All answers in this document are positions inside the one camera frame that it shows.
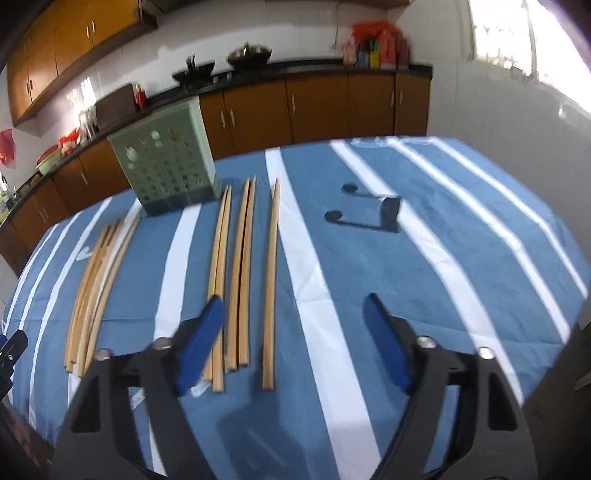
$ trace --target window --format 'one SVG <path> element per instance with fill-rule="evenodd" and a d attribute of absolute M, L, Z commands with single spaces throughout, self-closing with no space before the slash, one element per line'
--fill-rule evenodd
<path fill-rule="evenodd" d="M 469 0 L 475 57 L 519 68 L 591 112 L 591 72 L 555 17 L 538 0 Z"/>

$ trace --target wall cabinet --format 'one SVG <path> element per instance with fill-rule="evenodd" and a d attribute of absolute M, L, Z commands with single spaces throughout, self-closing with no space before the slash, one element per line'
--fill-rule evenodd
<path fill-rule="evenodd" d="M 394 133 L 394 75 L 349 75 L 349 135 L 384 137 Z"/>
<path fill-rule="evenodd" d="M 236 154 L 223 92 L 201 95 L 199 105 L 213 159 L 219 160 Z"/>
<path fill-rule="evenodd" d="M 13 124 L 35 115 L 104 55 L 154 28 L 138 0 L 54 0 L 8 62 Z"/>
<path fill-rule="evenodd" d="M 292 143 L 285 80 L 224 92 L 237 154 Z"/>
<path fill-rule="evenodd" d="M 426 135 L 431 80 L 408 73 L 396 75 L 395 135 Z"/>
<path fill-rule="evenodd" d="M 285 81 L 294 143 L 349 136 L 347 74 Z"/>

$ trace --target red plastic bag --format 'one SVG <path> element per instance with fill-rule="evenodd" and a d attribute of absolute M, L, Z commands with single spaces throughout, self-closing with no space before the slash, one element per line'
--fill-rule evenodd
<path fill-rule="evenodd" d="M 12 128 L 0 132 L 0 161 L 4 165 L 14 162 L 16 145 L 12 139 Z"/>

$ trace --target blue striped tablecloth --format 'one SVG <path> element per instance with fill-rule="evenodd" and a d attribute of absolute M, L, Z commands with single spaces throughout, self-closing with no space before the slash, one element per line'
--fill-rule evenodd
<path fill-rule="evenodd" d="M 493 162 L 456 140 L 382 138 L 273 149 L 216 163 L 233 185 L 229 252 L 242 185 L 256 176 L 252 247 L 252 364 L 226 391 L 182 398 L 219 478 L 365 480 L 385 453 L 407 398 L 388 379 L 362 319 L 376 292 L 394 315 L 443 346 L 492 347 L 520 401 L 555 362 L 587 297 L 591 269 L 564 223 Z M 281 180 L 276 379 L 261 390 L 259 354 L 270 185 Z M 401 233 L 328 223 L 324 213 L 377 223 L 379 199 L 399 194 Z M 143 218 L 117 275 L 99 348 L 135 352 L 170 335 L 205 304 L 219 202 Z M 55 443 L 74 377 L 64 345 L 89 249 L 104 225 L 139 210 L 133 192 L 52 227 L 4 314 L 24 329 L 13 405 Z M 132 392 L 147 464 L 162 472 L 141 392 Z M 450 389 L 430 466 L 445 451 Z"/>

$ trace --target wooden chopstick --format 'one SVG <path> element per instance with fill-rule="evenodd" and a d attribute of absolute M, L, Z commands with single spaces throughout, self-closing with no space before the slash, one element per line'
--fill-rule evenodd
<path fill-rule="evenodd" d="M 226 193 L 226 203 L 222 219 L 222 232 L 220 235 L 220 248 L 217 255 L 216 269 L 216 295 L 221 299 L 224 296 L 224 286 L 226 281 L 226 251 L 228 249 L 228 229 L 230 224 L 230 207 L 232 204 L 232 186 L 228 186 Z M 213 345 L 212 353 L 213 382 L 212 390 L 214 392 L 223 392 L 223 331 L 217 336 Z"/>
<path fill-rule="evenodd" d="M 262 388 L 275 389 L 275 266 L 277 261 L 277 223 L 279 220 L 279 180 L 275 180 L 273 207 L 269 225 L 267 289 L 263 320 Z"/>
<path fill-rule="evenodd" d="M 246 222 L 246 204 L 250 181 L 244 182 L 242 203 L 236 226 L 236 242 L 232 262 L 232 278 L 230 281 L 230 299 L 228 305 L 228 337 L 226 340 L 226 369 L 233 371 L 238 368 L 238 299 L 240 295 L 240 271 L 242 267 L 242 241 L 244 240 L 244 224 Z"/>
<path fill-rule="evenodd" d="M 244 240 L 242 242 L 242 268 L 240 272 L 240 293 L 238 300 L 238 364 L 250 363 L 249 337 L 249 295 L 251 283 L 252 218 L 255 206 L 256 178 L 251 179 L 248 189 Z"/>
<path fill-rule="evenodd" d="M 111 268 L 109 269 L 107 280 L 105 282 L 105 286 L 103 291 L 100 292 L 100 299 L 98 302 L 98 306 L 96 308 L 96 312 L 92 321 L 92 330 L 90 331 L 90 339 L 88 341 L 88 349 L 86 351 L 86 361 L 85 361 L 85 368 L 88 369 L 90 364 L 92 363 L 92 359 L 95 354 L 96 349 L 96 342 L 99 339 L 99 332 L 100 332 L 100 324 L 103 320 L 103 315 L 105 314 L 105 309 L 107 307 L 107 300 L 109 299 L 109 295 L 111 293 L 111 289 L 113 288 L 113 283 L 115 282 L 115 278 L 117 277 L 117 272 L 119 271 L 119 267 L 121 266 L 121 262 L 123 261 L 123 257 L 127 252 L 127 248 L 129 247 L 129 243 L 131 242 L 131 238 L 134 235 L 135 229 L 137 228 L 139 221 L 141 219 L 141 214 L 138 213 L 137 217 L 134 219 L 133 223 L 129 227 L 129 230 L 125 234 L 125 238 L 119 247 L 119 251 L 116 254 L 115 260 L 113 261 Z"/>
<path fill-rule="evenodd" d="M 92 249 L 92 255 L 88 259 L 86 267 L 84 268 L 84 274 L 82 275 L 82 280 L 80 280 L 80 285 L 78 286 L 78 294 L 76 295 L 76 301 L 74 302 L 74 308 L 72 309 L 72 318 L 70 319 L 70 327 L 68 328 L 68 337 L 66 340 L 66 348 L 64 351 L 64 367 L 66 367 L 66 369 L 69 366 L 69 354 L 72 348 L 72 342 L 76 342 L 77 344 L 77 336 L 80 333 L 79 329 L 77 329 L 77 326 L 78 317 L 80 316 L 80 306 L 82 304 L 82 298 L 86 291 L 89 278 L 91 274 L 94 273 L 96 259 L 98 257 L 98 251 L 102 247 L 102 244 L 104 243 L 105 237 L 107 236 L 107 233 L 109 232 L 110 228 L 110 225 L 105 225 L 101 230 L 100 235 L 95 243 L 95 246 Z"/>
<path fill-rule="evenodd" d="M 90 327 L 92 324 L 92 319 L 94 317 L 94 313 L 96 311 L 96 305 L 99 298 L 99 289 L 100 284 L 102 283 L 102 279 L 105 276 L 105 269 L 107 264 L 107 259 L 109 258 L 109 254 L 111 253 L 111 248 L 113 247 L 113 237 L 117 235 L 119 232 L 120 223 L 117 223 L 116 226 L 113 226 L 109 231 L 109 235 L 106 238 L 104 247 L 100 250 L 99 255 L 100 257 L 97 259 L 100 264 L 97 270 L 96 276 L 92 281 L 92 285 L 90 288 L 90 293 L 88 295 L 88 303 L 86 304 L 84 316 L 83 316 L 83 323 L 82 329 L 80 331 L 80 342 L 78 344 L 78 355 L 76 357 L 76 365 L 78 376 L 82 377 L 84 372 L 86 372 L 86 351 L 88 350 L 88 341 L 90 335 Z"/>
<path fill-rule="evenodd" d="M 208 301 L 216 292 L 217 256 L 220 250 L 220 236 L 222 234 L 222 221 L 226 205 L 226 194 L 227 190 L 224 190 L 224 193 L 222 195 L 222 201 L 220 203 L 220 210 L 217 214 L 216 232 L 215 236 L 213 237 L 212 260 L 209 265 L 209 283 L 207 285 Z M 207 382 L 211 382 L 213 380 L 212 353 L 213 349 L 209 353 L 207 361 L 205 362 L 205 368 L 203 369 L 202 378 Z"/>

